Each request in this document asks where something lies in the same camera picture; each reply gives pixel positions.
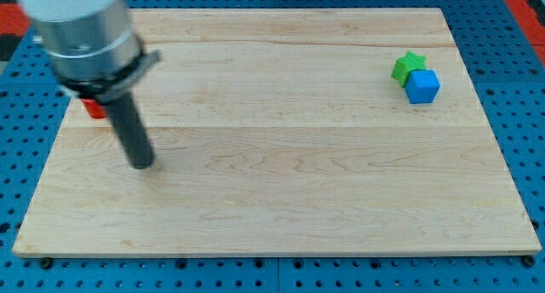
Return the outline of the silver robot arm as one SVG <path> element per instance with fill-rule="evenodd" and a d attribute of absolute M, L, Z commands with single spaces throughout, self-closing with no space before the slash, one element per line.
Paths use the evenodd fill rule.
<path fill-rule="evenodd" d="M 124 0 L 17 1 L 58 81 L 80 97 L 112 103 L 161 60 L 145 51 Z"/>

